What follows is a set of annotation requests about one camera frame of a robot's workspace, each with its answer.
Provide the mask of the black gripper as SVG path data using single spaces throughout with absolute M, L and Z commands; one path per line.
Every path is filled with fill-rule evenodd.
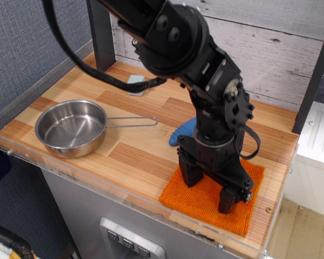
M 213 144 L 208 139 L 202 144 L 193 136 L 177 137 L 179 166 L 185 184 L 192 187 L 207 175 L 223 186 L 218 208 L 222 214 L 229 213 L 234 204 L 252 198 L 254 182 L 243 168 L 239 156 L 243 140 L 242 130 Z

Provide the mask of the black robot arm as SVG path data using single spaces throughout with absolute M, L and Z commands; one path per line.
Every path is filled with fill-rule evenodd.
M 201 13 L 170 1 L 103 1 L 119 26 L 135 39 L 145 68 L 187 88 L 196 110 L 191 136 L 177 137 L 179 166 L 187 186 L 208 175 L 223 188 L 219 211 L 251 198 L 254 186 L 240 160 L 254 106 L 240 69 L 213 41 Z

